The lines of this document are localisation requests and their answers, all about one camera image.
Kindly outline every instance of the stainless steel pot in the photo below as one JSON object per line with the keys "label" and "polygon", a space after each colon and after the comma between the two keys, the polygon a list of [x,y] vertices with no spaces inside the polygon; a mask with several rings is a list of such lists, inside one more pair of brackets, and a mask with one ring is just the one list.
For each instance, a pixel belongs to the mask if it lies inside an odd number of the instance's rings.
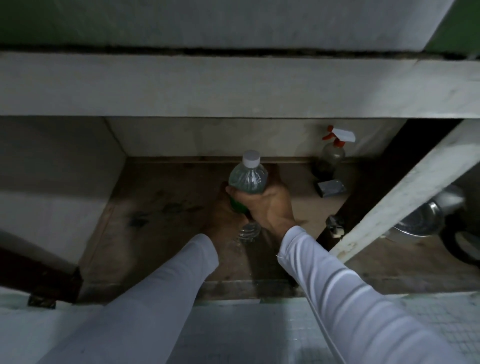
{"label": "stainless steel pot", "polygon": [[435,235],[444,226],[444,213],[433,200],[424,203],[384,234],[397,243],[416,243]]}

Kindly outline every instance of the crushed plastic bottle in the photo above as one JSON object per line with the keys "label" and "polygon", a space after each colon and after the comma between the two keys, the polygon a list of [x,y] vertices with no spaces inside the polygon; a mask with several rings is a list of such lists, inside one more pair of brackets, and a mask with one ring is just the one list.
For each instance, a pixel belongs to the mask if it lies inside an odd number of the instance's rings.
{"label": "crushed plastic bottle", "polygon": [[[231,172],[228,184],[249,194],[261,194],[265,189],[267,176],[268,172],[260,164],[260,153],[247,150],[243,153],[242,162]],[[230,198],[230,203],[235,211],[248,213],[247,207],[233,198]],[[260,235],[261,230],[260,224],[252,220],[242,228],[238,240],[241,243],[251,243]]]}

